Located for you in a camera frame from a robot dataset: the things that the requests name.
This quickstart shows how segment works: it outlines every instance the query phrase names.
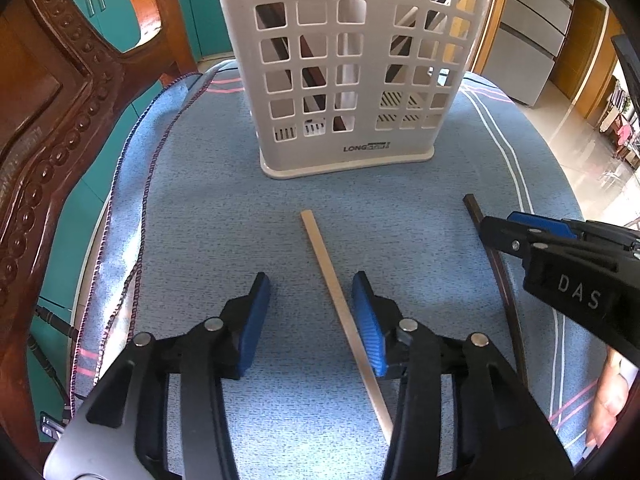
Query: human hand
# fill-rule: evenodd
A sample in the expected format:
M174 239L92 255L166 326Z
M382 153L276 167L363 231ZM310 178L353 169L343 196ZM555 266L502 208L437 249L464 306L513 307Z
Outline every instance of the human hand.
M616 417L622 411L629 395L629 384L620 375L622 356L607 347L607 360L602 368L591 417L587 425L587 447L602 446L616 425Z

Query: wooden door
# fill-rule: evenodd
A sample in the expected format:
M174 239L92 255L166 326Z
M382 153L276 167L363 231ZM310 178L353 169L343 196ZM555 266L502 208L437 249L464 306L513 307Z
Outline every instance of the wooden door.
M618 61L618 56L611 43L611 38L622 34L622 25L615 17L613 12L609 11L607 18L607 26L602 38L602 46L598 51L593 69L589 74L580 96L575 102L575 110L591 124L595 124L599 117L596 108L603 98L606 98L607 87L609 85L613 69Z
M598 49L607 8L597 0L574 0L566 38L551 71L551 82L571 101Z

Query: wooden chair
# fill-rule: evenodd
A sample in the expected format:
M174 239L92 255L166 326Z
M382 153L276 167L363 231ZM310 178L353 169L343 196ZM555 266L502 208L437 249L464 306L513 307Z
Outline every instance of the wooden chair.
M72 0L11 0L0 16L0 423L42 470L26 341L66 197L123 110L196 71L178 0L131 0L120 53Z

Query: wooden stick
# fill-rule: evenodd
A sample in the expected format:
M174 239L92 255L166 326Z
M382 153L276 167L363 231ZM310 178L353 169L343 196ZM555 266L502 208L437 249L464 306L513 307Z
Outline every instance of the wooden stick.
M369 364L367 352L365 351L360 335L358 334L358 329L355 321L353 320L353 316L351 315L351 311L349 310L349 305L347 305L347 301L344 299L342 287L338 281L338 276L335 275L334 266L331 263L329 253L324 246L320 229L318 229L318 224L316 223L314 214L310 209L300 213L300 216L302 216L302 222L305 225L306 234L309 236L309 241L311 241L311 245L314 248L314 253L316 254L316 259L320 265L320 270L322 271L322 276L324 276L326 286L329 289L329 294L331 295L331 299L334 301L335 311L338 313L338 318L340 319L342 329L344 330L344 335L347 336L351 353L353 353L353 357L358 365L362 382L369 394L369 400L373 406L373 411L376 413L376 417L378 418L382 433L385 436L386 443L390 444L394 425L391 421L391 417L389 416L389 411L386 408L385 399L383 399L382 393L380 392L378 381L376 380L373 370L371 369L371 365Z

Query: pink stripe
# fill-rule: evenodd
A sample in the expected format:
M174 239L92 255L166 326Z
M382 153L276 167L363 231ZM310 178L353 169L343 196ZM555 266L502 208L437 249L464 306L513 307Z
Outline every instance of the pink stripe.
M240 78L240 77L235 77L233 79L214 79L211 82L211 84L213 84L213 85L223 85L223 84L226 84L226 83L238 83L240 81L242 81L242 78Z
M569 399L562 408L560 408L557 412L555 412L551 416L551 418L549 418L549 422L553 422L555 418L558 418L558 415L560 415L560 413L564 412L564 410L566 410L569 406L571 406L576 400L580 399L580 397L582 397L585 393L591 390L596 384L598 384L597 379L593 381L593 383L589 384L589 386L587 386L585 389L583 389L578 394L576 394L571 399Z
M213 90L211 88L207 88L206 90L207 92L211 92L213 94L234 94L235 92L242 92L244 91L244 87L240 87L240 88L229 88L227 90L225 89L219 89L219 90Z
M478 88L477 86L473 86L472 87L473 90L483 90L485 92L489 92L490 94L495 94L495 95L499 95L500 97L507 97L507 94L505 94L503 91L501 90L491 90L488 86L484 86L482 85L482 88Z
M84 348L80 347L78 349L78 352L80 352L80 355L82 357L87 357L89 359L97 359L98 358L98 354L95 352L90 352L88 350L85 350Z
M591 401L592 401L593 399L595 399L595 396L593 396L593 397L589 397L589 399L585 400L585 401L584 401L580 406L578 406L575 410L573 410L571 413L569 413L569 415L567 415L567 416L566 416L566 419L565 419L565 420L563 420L560 424L558 424L558 425L556 426L556 431L557 431L557 430L559 430L560 428L562 428L562 427L566 424L566 422L567 422L570 418L572 418L572 416L577 415L577 413L581 412L581 411L582 411L582 409L583 409L585 406L588 406L589 404L591 404Z
M510 103L511 102L511 99L498 99L497 97L495 97L495 95L493 95L493 94L485 94L484 91L478 90L478 88L475 88L475 87L471 87L471 86L466 86L465 85L464 89L465 90L469 90L470 92L472 92L476 96L478 94L481 94L481 95L483 95L485 97L488 97L489 99L491 99L493 101L500 101L502 103Z
M82 375L86 375L87 377L95 377L95 371L92 372L91 370L87 370L86 368L82 368L79 366L76 367L76 372Z

